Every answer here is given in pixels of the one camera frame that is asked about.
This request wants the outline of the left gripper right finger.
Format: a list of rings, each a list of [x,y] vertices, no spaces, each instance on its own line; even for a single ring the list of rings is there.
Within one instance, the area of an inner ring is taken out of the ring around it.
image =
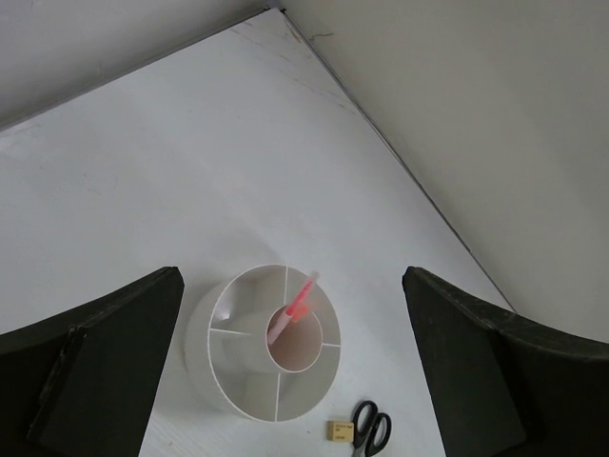
[[[403,291],[446,455],[607,455],[607,344],[424,268],[406,270]]]

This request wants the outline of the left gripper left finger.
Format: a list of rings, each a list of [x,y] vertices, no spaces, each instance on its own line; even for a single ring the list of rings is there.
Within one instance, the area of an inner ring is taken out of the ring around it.
[[[184,289],[159,268],[2,334],[2,455],[138,455]]]

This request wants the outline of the thin red pen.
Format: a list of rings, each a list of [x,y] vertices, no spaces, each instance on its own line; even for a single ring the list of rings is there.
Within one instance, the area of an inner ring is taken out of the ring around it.
[[[279,339],[289,324],[297,323],[311,311],[308,305],[308,296],[315,288],[320,277],[317,271],[312,271],[303,285],[293,296],[292,300],[283,308],[277,318],[271,319],[266,333],[266,343],[271,347]]]

